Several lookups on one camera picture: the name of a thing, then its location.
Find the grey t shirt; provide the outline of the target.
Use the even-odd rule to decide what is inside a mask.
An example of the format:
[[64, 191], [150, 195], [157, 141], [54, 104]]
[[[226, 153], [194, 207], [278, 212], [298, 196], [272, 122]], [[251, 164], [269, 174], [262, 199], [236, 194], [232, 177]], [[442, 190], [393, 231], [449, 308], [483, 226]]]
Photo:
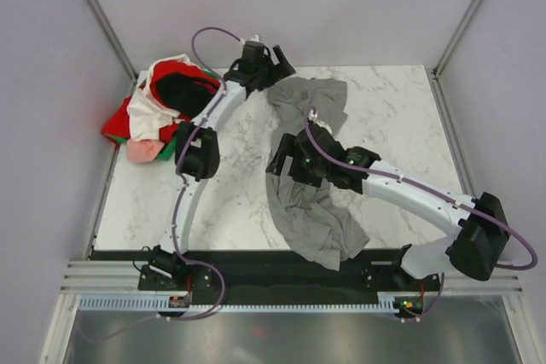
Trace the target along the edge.
[[[270, 138], [271, 158], [285, 133], [295, 136], [304, 129], [308, 107], [318, 110], [334, 134], [347, 119], [347, 83], [335, 78], [291, 76], [269, 88], [266, 99], [278, 119]], [[315, 188], [295, 182], [284, 170], [280, 176], [267, 173], [265, 189], [276, 229], [306, 260], [337, 271], [341, 262], [354, 258], [370, 242], [353, 215], [334, 204], [328, 182]]]

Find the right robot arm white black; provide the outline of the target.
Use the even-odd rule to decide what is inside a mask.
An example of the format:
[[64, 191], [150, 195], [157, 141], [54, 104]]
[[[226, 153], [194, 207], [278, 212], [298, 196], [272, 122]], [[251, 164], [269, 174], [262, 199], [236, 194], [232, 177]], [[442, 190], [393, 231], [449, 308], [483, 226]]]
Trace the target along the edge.
[[474, 198], [451, 194], [410, 177], [378, 153], [345, 148], [322, 126], [308, 123], [298, 135], [282, 135], [267, 173], [286, 172], [295, 182], [382, 199], [431, 223], [444, 233], [424, 245], [404, 246], [391, 268], [393, 285], [410, 290], [432, 274], [459, 272], [487, 281], [510, 235], [499, 228], [506, 217], [500, 200], [488, 193]]

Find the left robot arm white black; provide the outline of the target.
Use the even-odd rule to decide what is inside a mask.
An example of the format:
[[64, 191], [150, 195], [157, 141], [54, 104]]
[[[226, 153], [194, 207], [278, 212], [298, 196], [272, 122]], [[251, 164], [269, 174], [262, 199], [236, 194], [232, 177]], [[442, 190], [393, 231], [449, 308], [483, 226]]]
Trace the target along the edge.
[[196, 267], [212, 270], [206, 263], [188, 260], [185, 253], [200, 197], [220, 165], [218, 132], [251, 93], [293, 74], [295, 69], [280, 45], [270, 49], [259, 41], [246, 41], [241, 57], [220, 78], [217, 94], [195, 119], [178, 126], [175, 172], [182, 178], [182, 186], [170, 227], [140, 268], [139, 290], [182, 291]]

